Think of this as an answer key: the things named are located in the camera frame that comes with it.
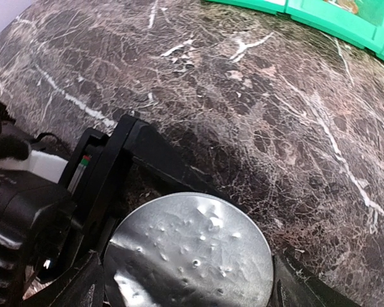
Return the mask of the green bin with star candies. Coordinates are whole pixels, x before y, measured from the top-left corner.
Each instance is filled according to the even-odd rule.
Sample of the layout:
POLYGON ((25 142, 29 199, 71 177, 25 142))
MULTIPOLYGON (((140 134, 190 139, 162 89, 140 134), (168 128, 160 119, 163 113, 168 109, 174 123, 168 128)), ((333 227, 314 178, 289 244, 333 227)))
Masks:
POLYGON ((208 0, 276 15, 285 11, 286 0, 208 0))

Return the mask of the clear round plastic lid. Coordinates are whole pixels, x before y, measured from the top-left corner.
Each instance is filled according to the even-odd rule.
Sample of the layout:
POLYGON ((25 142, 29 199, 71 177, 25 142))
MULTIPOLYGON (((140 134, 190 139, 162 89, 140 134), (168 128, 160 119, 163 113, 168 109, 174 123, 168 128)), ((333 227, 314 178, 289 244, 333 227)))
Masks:
POLYGON ((265 236, 208 194, 140 206, 112 234, 103 264, 112 306, 266 306, 273 288, 265 236))

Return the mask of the green bin with lollipops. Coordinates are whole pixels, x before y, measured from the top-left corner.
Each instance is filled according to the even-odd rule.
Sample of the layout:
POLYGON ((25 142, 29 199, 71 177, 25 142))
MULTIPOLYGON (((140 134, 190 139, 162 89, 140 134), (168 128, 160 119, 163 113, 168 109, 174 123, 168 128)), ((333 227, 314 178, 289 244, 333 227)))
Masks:
POLYGON ((327 32, 359 48, 384 50, 384 1, 355 1, 343 8, 338 1, 288 1, 292 19, 327 32))

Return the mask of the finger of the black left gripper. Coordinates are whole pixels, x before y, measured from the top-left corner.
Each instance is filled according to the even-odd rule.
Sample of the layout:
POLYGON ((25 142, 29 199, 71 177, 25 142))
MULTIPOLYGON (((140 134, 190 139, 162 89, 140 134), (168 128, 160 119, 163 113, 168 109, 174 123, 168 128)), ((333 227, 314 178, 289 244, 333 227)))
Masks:
POLYGON ((229 196, 205 181, 149 123, 135 123, 131 131, 133 161, 166 183, 171 192, 209 194, 233 203, 229 196))

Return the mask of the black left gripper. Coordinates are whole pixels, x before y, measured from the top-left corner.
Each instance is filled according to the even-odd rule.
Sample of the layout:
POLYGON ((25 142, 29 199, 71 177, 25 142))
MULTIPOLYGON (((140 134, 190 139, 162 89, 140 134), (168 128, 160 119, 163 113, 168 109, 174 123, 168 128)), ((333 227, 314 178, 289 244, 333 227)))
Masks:
POLYGON ((129 115, 110 136, 86 130, 55 181, 0 168, 0 306, 19 306, 33 280, 57 280, 104 238, 113 198, 153 131, 129 115))

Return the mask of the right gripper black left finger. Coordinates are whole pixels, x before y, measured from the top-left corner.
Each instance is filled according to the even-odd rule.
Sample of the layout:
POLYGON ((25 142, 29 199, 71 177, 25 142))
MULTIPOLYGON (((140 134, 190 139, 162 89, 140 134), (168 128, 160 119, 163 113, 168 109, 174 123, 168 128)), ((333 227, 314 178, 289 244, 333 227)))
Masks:
POLYGON ((23 306, 103 306, 104 268, 99 254, 89 251, 48 287, 22 302, 23 306))

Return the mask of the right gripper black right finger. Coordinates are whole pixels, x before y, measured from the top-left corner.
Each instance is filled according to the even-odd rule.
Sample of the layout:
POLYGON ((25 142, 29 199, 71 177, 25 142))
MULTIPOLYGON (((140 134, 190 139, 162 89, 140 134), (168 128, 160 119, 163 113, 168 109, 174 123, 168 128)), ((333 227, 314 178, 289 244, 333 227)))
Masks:
POLYGON ((286 250, 273 257, 273 264, 271 306, 360 306, 322 282, 286 250))

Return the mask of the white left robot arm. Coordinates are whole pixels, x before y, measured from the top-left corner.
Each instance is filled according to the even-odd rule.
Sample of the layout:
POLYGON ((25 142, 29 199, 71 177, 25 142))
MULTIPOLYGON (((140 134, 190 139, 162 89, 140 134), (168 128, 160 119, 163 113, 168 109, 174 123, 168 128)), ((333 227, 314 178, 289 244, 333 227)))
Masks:
POLYGON ((102 253, 133 164, 171 192, 221 193, 151 126, 86 129, 69 160, 16 128, 0 102, 0 306, 103 306, 102 253))

